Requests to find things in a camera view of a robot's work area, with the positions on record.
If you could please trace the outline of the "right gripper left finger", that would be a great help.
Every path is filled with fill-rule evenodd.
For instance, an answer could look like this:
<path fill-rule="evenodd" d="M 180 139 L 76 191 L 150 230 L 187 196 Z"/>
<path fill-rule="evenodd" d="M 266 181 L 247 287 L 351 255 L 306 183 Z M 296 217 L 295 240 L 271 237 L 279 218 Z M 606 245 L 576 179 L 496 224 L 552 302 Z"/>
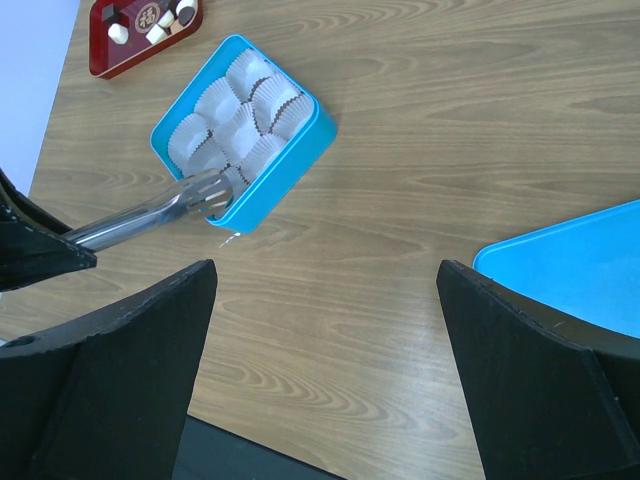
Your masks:
<path fill-rule="evenodd" d="M 216 288 L 201 260 L 4 345 L 2 477 L 170 478 Z"/>

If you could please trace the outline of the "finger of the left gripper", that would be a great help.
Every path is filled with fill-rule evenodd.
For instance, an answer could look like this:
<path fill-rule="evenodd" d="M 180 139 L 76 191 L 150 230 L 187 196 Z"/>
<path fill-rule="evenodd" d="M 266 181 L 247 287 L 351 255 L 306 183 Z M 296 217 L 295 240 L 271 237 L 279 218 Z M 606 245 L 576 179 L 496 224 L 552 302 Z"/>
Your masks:
<path fill-rule="evenodd" d="M 71 228 L 19 192 L 1 175 L 1 288 L 17 290 L 94 268 L 97 255 L 66 240 Z"/>

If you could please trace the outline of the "metal tongs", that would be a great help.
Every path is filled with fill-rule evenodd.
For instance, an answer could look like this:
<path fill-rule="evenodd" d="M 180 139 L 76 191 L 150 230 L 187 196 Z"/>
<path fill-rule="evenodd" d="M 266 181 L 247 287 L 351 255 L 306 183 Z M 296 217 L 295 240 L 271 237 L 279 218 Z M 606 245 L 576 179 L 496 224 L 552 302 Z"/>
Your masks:
<path fill-rule="evenodd" d="M 232 197 L 230 180 L 209 169 L 174 183 L 146 202 L 67 232 L 63 238 L 100 252 L 190 214 L 209 217 L 225 211 Z"/>

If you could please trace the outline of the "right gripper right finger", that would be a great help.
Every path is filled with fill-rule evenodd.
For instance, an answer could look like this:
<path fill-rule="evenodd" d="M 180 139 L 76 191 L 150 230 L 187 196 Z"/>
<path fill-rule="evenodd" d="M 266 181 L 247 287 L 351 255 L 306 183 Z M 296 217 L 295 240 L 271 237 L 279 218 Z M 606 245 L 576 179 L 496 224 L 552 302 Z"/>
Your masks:
<path fill-rule="evenodd" d="M 437 290 L 489 479 L 635 479 L 639 342 L 455 260 Z"/>

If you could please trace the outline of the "dark square chocolate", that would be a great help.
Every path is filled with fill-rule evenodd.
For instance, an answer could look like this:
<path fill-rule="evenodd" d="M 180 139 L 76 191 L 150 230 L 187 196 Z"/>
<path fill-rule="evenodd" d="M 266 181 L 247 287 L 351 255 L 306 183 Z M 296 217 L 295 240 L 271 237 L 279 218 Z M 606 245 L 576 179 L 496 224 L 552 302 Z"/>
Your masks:
<path fill-rule="evenodd" d="M 119 18 L 119 9 L 115 4 L 109 4 L 102 9 L 101 18 L 104 23 L 116 22 Z"/>

